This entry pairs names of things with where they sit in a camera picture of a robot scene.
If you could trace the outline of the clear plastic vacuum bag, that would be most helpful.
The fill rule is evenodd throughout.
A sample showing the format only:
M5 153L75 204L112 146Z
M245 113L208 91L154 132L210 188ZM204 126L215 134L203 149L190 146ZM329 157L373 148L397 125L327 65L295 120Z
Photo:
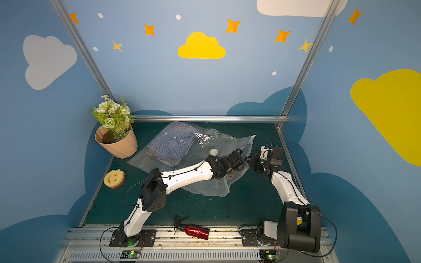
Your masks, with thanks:
M188 153L174 167L168 166L155 158L149 152L147 146L136 153L133 158L128 161L128 164L146 173L155 168L158 168L161 172L166 172L197 164L212 154L223 157L231 154L237 149L243 151L242 157L248 157L252 153L255 135L251 137L236 138L233 136L232 132L225 134L217 129L203 128L192 123L189 124L198 129L199 133Z

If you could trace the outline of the blue checked shirt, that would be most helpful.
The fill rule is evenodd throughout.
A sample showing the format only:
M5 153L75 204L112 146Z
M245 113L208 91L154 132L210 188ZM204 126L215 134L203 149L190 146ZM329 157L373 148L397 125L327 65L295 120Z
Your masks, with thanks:
M159 161L174 167L190 150L199 130L183 122L172 122L147 145L149 152Z

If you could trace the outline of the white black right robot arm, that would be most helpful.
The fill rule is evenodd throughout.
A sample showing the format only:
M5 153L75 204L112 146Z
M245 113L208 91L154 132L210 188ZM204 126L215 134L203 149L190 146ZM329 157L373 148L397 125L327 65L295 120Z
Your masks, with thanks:
M293 176L281 167L282 150L262 146L253 155L249 166L264 174L283 202L278 221L262 220L257 227L257 242L261 245L277 243L281 248L318 253L321 241L321 210L311 205L300 193Z

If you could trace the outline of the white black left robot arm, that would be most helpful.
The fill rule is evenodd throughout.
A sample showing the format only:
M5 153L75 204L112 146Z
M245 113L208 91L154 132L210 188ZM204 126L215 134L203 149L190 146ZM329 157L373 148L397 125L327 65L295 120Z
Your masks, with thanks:
M160 172L153 169L143 181L137 203L130 216L113 232L111 246L127 247L129 242L139 238L149 216L162 209L167 195L193 183L220 180L229 173L238 171L245 164L242 150L237 149L223 157L208 156L205 160L176 171Z

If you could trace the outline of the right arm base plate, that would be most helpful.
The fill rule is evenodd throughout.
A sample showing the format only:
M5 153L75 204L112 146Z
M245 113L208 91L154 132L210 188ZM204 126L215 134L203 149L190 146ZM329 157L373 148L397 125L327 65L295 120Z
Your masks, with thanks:
M266 237L256 229L240 229L239 233L244 247L274 247L276 245L275 239Z

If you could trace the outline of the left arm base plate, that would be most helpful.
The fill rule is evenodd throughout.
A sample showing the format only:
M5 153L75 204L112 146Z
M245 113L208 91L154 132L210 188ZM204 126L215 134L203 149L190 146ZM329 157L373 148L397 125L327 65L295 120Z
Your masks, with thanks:
M141 230L134 236L127 237L121 229L112 233L110 247L153 247L156 238L156 230Z

